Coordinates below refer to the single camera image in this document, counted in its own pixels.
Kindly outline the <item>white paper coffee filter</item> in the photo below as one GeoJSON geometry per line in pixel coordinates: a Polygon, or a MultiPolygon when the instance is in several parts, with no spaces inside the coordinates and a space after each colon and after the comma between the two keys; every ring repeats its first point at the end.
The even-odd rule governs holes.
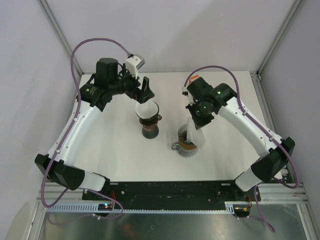
{"type": "Polygon", "coordinates": [[[159,106],[153,100],[145,103],[136,103],[134,107],[136,115],[141,119],[151,119],[159,113],[159,106]]]}

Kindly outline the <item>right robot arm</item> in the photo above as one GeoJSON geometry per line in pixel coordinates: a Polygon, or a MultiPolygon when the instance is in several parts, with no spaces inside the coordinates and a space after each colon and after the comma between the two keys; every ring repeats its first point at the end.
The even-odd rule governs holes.
{"type": "Polygon", "coordinates": [[[204,144],[202,128],[221,116],[236,128],[252,145],[259,158],[242,172],[230,188],[231,196],[242,201],[249,190],[261,182],[268,182],[289,162],[295,142],[282,138],[262,124],[244,106],[238,93],[228,84],[212,87],[202,77],[196,78],[183,92],[188,96],[186,109],[190,112],[188,124],[191,141],[198,147],[204,144]]]}

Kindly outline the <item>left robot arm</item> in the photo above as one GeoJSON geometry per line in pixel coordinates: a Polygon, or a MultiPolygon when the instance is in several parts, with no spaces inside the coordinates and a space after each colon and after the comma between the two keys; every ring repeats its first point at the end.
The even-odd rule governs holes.
{"type": "Polygon", "coordinates": [[[145,60],[138,54],[130,55],[121,70],[114,58],[101,58],[96,63],[95,73],[80,87],[73,113],[56,143],[47,154],[35,158],[35,164],[49,180],[72,191],[91,189],[100,200],[110,196],[108,179],[75,167],[76,157],[87,132],[113,96],[125,94],[140,104],[155,96],[147,77],[139,82],[138,70],[144,64],[145,60]]]}

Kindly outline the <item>clear grey ribbed dripper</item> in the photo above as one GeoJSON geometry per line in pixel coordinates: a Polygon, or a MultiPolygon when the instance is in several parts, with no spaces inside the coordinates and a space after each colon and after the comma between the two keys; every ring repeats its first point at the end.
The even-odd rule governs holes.
{"type": "Polygon", "coordinates": [[[185,148],[195,148],[196,145],[192,142],[192,139],[190,136],[188,136],[188,124],[182,125],[178,132],[178,142],[180,145],[182,145],[185,148]]]}

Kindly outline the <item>olive green dripper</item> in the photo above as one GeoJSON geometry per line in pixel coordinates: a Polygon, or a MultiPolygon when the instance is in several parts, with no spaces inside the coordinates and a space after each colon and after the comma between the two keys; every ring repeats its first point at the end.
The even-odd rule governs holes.
{"type": "Polygon", "coordinates": [[[156,114],[151,118],[139,118],[139,123],[143,126],[150,127],[152,125],[156,125],[158,121],[162,120],[162,116],[160,114],[156,114]]]}

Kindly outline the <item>clear grey glass carafe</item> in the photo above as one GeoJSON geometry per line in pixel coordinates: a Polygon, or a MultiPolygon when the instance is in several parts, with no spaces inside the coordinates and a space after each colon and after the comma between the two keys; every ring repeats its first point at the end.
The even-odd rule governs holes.
{"type": "Polygon", "coordinates": [[[195,147],[193,149],[187,149],[180,145],[178,142],[174,142],[171,144],[171,149],[173,151],[176,151],[180,156],[184,158],[191,158],[195,156],[198,152],[198,147],[195,147]]]}

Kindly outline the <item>red-rimmed dark carafe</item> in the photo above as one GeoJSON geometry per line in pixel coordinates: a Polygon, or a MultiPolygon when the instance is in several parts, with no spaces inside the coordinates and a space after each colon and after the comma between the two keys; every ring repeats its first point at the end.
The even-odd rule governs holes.
{"type": "Polygon", "coordinates": [[[153,124],[150,126],[143,125],[142,126],[142,135],[147,139],[154,139],[159,134],[159,128],[157,124],[153,124]]]}

